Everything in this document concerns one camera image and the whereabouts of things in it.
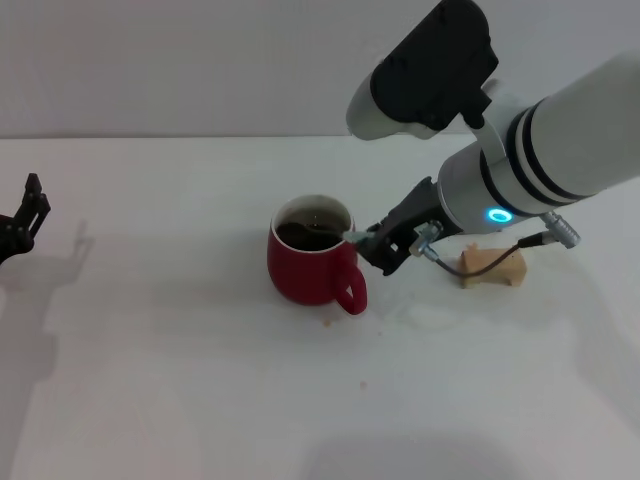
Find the mug handle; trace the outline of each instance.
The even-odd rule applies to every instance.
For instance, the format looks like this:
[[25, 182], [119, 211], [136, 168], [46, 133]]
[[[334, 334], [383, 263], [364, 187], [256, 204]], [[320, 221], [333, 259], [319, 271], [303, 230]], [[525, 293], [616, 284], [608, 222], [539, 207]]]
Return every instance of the mug handle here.
[[346, 260], [339, 261], [331, 282], [333, 295], [350, 315], [359, 315], [367, 308], [367, 283], [360, 269]]

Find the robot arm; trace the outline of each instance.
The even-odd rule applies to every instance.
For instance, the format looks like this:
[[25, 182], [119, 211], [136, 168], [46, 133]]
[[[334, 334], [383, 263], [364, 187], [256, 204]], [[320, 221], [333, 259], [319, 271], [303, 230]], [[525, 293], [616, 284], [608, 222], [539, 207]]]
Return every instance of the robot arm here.
[[36, 235], [50, 211], [40, 179], [35, 173], [29, 174], [16, 214], [13, 217], [0, 215], [0, 265], [14, 255], [33, 250]]
[[490, 103], [481, 86], [496, 65], [480, 9], [444, 0], [356, 92], [347, 123], [363, 140], [431, 138], [458, 113], [477, 138], [357, 245], [385, 275], [412, 254], [437, 261], [430, 245], [444, 237], [533, 217], [571, 248], [580, 237], [554, 210], [640, 175], [640, 53], [615, 57], [534, 106]]

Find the white table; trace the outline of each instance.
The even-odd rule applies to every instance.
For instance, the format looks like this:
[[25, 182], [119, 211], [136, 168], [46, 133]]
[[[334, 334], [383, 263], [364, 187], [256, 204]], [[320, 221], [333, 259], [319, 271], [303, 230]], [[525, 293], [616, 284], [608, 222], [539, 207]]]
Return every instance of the white table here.
[[566, 208], [583, 244], [519, 289], [363, 266], [352, 319], [270, 284], [285, 200], [367, 226], [469, 141], [0, 142], [2, 212], [31, 171], [53, 207], [0, 268], [0, 480], [640, 478], [639, 182]]

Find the black cable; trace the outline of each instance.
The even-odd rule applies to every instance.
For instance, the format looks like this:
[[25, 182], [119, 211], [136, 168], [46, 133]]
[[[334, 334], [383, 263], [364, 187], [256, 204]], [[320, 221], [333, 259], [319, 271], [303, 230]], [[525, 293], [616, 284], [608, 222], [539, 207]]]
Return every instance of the black cable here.
[[557, 240], [549, 232], [535, 233], [528, 237], [521, 238], [520, 240], [518, 240], [518, 243], [516, 243], [513, 247], [511, 247], [509, 250], [507, 250], [502, 255], [500, 255], [496, 260], [491, 262], [486, 267], [478, 270], [477, 272], [470, 272], [470, 273], [459, 272], [455, 268], [451, 268], [449, 265], [447, 265], [440, 259], [436, 260], [436, 263], [442, 268], [444, 268], [451, 275], [455, 275], [456, 277], [460, 277], [460, 278], [479, 277], [480, 275], [484, 275], [490, 270], [493, 270], [494, 268], [496, 268], [498, 265], [504, 262], [509, 255], [512, 255], [514, 252], [516, 252], [520, 248], [539, 247], [539, 246], [548, 245], [554, 242], [557, 242]]
[[489, 265], [487, 265], [486, 267], [478, 270], [477, 272], [469, 272], [469, 273], [465, 273], [465, 272], [459, 272], [458, 270], [456, 270], [455, 268], [451, 268], [449, 265], [447, 265], [446, 263], [444, 263], [442, 260], [438, 259], [436, 260], [436, 263], [438, 265], [440, 265], [442, 268], [444, 268], [447, 272], [449, 272], [451, 275], [455, 275], [456, 277], [460, 277], [460, 278], [471, 278], [471, 277], [479, 277], [480, 275], [484, 275], [485, 273], [487, 273], [490, 270], [493, 270], [494, 268], [496, 268], [498, 265], [500, 265], [503, 261], [506, 260], [506, 258], [513, 254], [516, 250], [518, 250], [520, 248], [519, 245], [514, 245], [513, 247], [511, 247], [509, 250], [507, 250], [506, 252], [504, 252], [502, 255], [500, 255], [496, 260], [494, 260], [493, 262], [491, 262]]

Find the coffee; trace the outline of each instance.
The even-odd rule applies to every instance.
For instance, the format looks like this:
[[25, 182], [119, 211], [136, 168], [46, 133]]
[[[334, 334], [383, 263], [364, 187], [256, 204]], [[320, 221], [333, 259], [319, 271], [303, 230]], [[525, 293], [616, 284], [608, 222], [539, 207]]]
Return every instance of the coffee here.
[[349, 225], [333, 212], [301, 210], [285, 218], [276, 228], [276, 235], [296, 250], [319, 252], [335, 247], [348, 229]]

